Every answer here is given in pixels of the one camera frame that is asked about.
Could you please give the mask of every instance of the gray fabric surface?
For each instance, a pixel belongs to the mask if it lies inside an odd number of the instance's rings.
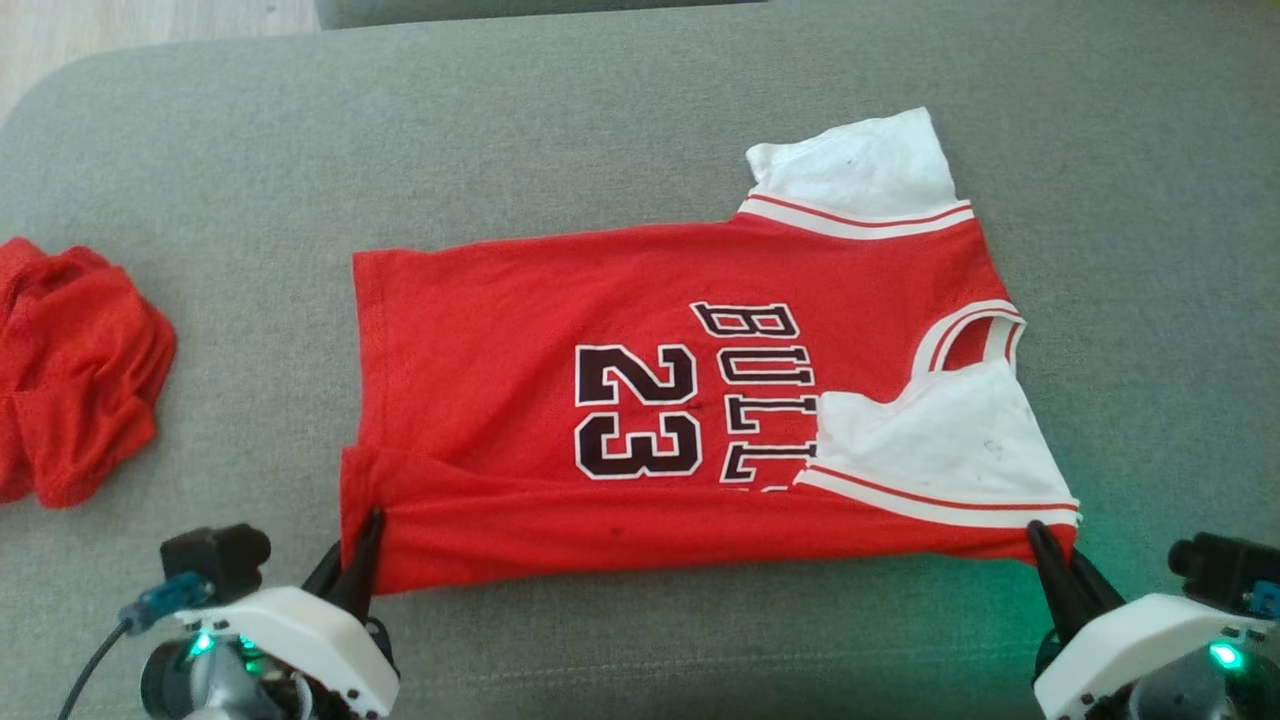
[[[320,27],[346,29],[428,20],[641,10],[762,0],[316,0]]]
[[[161,437],[81,509],[0,507],[0,717],[52,715],[198,525],[337,534],[348,255],[726,218],[744,150],[927,105],[1030,320],[1020,375],[1132,596],[1171,542],[1280,543],[1280,24],[1262,3],[837,0],[401,26],[77,63],[0,131],[0,236],[88,243],[173,319]],[[399,717],[1034,717],[1034,573],[937,557],[385,598]],[[140,717],[164,633],[81,717]]]

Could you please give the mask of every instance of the red cloth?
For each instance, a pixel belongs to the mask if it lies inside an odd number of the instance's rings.
[[[890,489],[987,511],[943,524],[794,484],[822,392],[883,402],[914,374],[1011,357],[1020,318],[968,204],[896,223],[787,208],[845,234],[740,213],[356,255],[343,547],[385,511],[376,592],[906,552],[1033,561],[1025,514],[1074,506]],[[877,238],[847,237],[863,228]],[[1046,524],[1073,544],[1074,521]]]
[[[92,496],[155,436],[175,347],[164,315],[92,250],[0,246],[0,502]]]

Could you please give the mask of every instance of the basketball jersey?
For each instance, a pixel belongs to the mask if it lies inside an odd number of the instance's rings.
[[[882,471],[910,447],[879,443],[868,465],[865,443],[838,441],[914,416],[893,405],[908,388],[943,415],[991,387],[1025,404],[1010,370],[1023,319],[928,114],[749,160],[758,186],[727,222],[355,256],[364,410],[343,538],[387,512],[378,592],[904,552],[1027,560],[1029,518],[1070,546],[1076,503],[1052,459],[1041,484],[974,493],[922,486],[927,468]],[[979,365],[1004,374],[957,373]],[[850,414],[849,397],[888,410]],[[948,461],[979,439],[948,445]]]

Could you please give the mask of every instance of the red jersey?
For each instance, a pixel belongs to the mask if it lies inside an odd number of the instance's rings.
[[[343,456],[343,538],[384,509],[379,592],[1030,557],[1023,515],[929,521],[795,482],[818,454],[822,393],[890,402],[913,377],[1012,360],[1023,320],[968,202],[859,218],[758,188],[723,223],[362,252],[355,282],[364,414]],[[1030,505],[1059,512],[1069,546],[1074,506]]]

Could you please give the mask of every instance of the black cable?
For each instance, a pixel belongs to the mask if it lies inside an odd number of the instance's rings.
[[[93,652],[93,657],[90,657],[88,662],[84,664],[84,669],[81,670],[81,676],[76,678],[76,684],[72,685],[72,692],[67,696],[67,702],[63,703],[63,711],[58,714],[58,720],[67,720],[72,716],[72,708],[76,707],[76,701],[79,700],[81,691],[83,691],[84,685],[88,684],[88,676],[97,669],[97,664],[106,657],[108,651],[111,650],[115,641],[120,639],[124,633],[129,632],[129,625],[132,625],[132,623],[128,620],[120,620],[120,624],[111,630],[110,635],[106,635],[102,644],[97,646],[97,651]]]

